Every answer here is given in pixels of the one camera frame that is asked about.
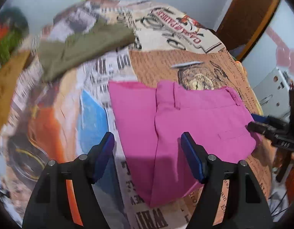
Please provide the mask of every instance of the screw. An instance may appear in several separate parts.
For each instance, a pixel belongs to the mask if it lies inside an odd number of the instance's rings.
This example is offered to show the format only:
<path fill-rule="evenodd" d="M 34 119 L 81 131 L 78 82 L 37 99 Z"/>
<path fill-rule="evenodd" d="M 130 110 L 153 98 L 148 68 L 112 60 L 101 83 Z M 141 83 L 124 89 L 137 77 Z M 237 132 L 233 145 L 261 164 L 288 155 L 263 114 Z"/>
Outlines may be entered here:
<path fill-rule="evenodd" d="M 56 163 L 56 161 L 55 160 L 50 160 L 50 161 L 48 161 L 48 165 L 49 166 L 54 166 L 55 165 L 55 163 Z"/>
<path fill-rule="evenodd" d="M 248 163 L 247 163 L 246 160 L 240 160 L 240 164 L 241 164 L 242 166 L 247 166 L 247 165 L 248 165 Z"/>
<path fill-rule="evenodd" d="M 216 156 L 213 155 L 213 154 L 210 154 L 210 155 L 208 156 L 208 159 L 211 160 L 211 161 L 214 161 L 214 160 L 216 160 Z"/>
<path fill-rule="evenodd" d="M 86 160 L 88 158 L 88 155 L 87 154 L 81 154 L 80 156 L 79 156 L 79 159 L 80 160 Z"/>

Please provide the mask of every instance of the newspaper print fabric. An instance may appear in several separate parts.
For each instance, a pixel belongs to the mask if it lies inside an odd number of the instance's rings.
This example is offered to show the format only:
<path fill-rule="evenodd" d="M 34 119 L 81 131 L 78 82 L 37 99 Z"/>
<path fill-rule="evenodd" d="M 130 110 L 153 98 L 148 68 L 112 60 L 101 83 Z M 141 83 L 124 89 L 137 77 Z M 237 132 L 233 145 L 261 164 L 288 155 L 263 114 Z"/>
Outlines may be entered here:
<path fill-rule="evenodd" d="M 42 68 L 37 56 L 22 72 L 9 122 L 0 133 L 0 156 L 5 163 L 0 170 L 1 200 L 21 225 L 31 190 L 47 161 L 51 158 L 72 161 L 98 144 L 102 134 L 109 130 L 116 140 L 114 163 L 109 162 L 104 177 L 93 186 L 109 226 L 116 229 L 185 228 L 201 190 L 159 208 L 150 209 L 144 203 L 136 193 L 119 140 L 108 81 L 137 80 L 129 49 L 216 53 L 225 47 L 209 30 L 167 4 L 87 0 L 58 14 L 54 25 L 44 27 L 37 37 L 29 36 L 22 48 L 35 52 L 40 39 L 64 41 L 74 32 L 86 33 L 99 17 L 105 18 L 107 23 L 123 23 L 132 28 L 135 44 L 83 63 L 50 84 L 40 83 Z M 115 172 L 118 181 L 113 178 Z M 221 219 L 221 215 L 217 216 L 215 223 Z"/>

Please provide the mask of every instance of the wooden door frame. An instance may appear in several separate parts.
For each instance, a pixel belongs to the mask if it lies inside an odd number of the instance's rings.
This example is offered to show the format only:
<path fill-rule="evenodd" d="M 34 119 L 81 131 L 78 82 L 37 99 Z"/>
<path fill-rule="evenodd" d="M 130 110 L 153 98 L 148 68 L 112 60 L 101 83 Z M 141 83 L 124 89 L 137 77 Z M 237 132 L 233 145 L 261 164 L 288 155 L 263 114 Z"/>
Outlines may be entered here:
<path fill-rule="evenodd" d="M 279 5 L 280 0 L 272 0 L 264 18 L 262 19 L 262 22 L 252 35 L 251 39 L 248 41 L 248 43 L 245 45 L 244 49 L 242 52 L 236 57 L 236 59 L 240 62 L 244 60 L 244 58 L 249 54 L 249 52 L 252 50 L 252 48 L 255 46 L 261 35 L 264 33 L 266 30 L 267 26 L 269 25 L 278 5 Z"/>
<path fill-rule="evenodd" d="M 228 8 L 228 11 L 226 12 L 223 20 L 221 21 L 221 24 L 219 25 L 218 29 L 216 30 L 216 33 L 219 35 L 220 33 L 220 30 L 222 30 L 224 24 L 225 24 L 225 21 L 229 19 L 229 16 L 230 16 L 230 13 L 233 12 L 234 10 L 234 7 L 236 5 L 236 0 L 232 0 L 231 4 L 230 4 L 230 7 Z"/>

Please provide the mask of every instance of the pink pants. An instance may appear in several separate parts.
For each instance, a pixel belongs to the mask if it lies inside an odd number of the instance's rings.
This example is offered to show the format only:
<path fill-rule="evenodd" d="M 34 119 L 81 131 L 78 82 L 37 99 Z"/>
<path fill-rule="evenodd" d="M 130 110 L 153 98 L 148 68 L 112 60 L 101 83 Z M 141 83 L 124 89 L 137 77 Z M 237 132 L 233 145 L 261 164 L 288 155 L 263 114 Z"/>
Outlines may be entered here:
<path fill-rule="evenodd" d="M 184 197 L 202 186 L 180 146 L 188 131 L 208 154 L 237 163 L 256 146 L 245 126 L 253 121 L 231 87 L 190 90 L 171 81 L 157 88 L 109 82 L 116 126 L 137 193 L 150 206 Z"/>

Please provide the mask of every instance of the black clamp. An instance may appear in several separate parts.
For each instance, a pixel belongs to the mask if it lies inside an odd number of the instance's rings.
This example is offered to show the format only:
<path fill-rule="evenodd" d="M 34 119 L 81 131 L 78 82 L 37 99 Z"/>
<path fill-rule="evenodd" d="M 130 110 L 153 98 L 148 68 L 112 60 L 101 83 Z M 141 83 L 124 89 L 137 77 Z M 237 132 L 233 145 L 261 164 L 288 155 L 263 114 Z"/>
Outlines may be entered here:
<path fill-rule="evenodd" d="M 23 219 L 23 229 L 109 229 L 91 184 L 102 177 L 114 143 L 114 135 L 107 132 L 99 145 L 93 146 L 88 154 L 82 154 L 72 162 L 59 164 L 50 160 L 31 194 Z M 73 222 L 66 180 L 73 182 L 83 226 Z"/>
<path fill-rule="evenodd" d="M 186 229 L 271 228 L 270 210 L 259 183 L 245 160 L 237 164 L 221 161 L 197 145 L 189 132 L 181 136 L 181 147 L 193 176 L 204 188 Z M 222 183 L 229 180 L 229 193 L 223 221 L 213 226 Z"/>
<path fill-rule="evenodd" d="M 254 122 L 248 124 L 248 131 L 263 135 L 266 139 L 271 140 L 272 146 L 285 150 L 282 167 L 276 175 L 276 181 L 280 183 L 291 163 L 291 153 L 294 152 L 294 133 L 292 133 L 291 124 L 272 116 L 252 114 L 252 117 Z"/>

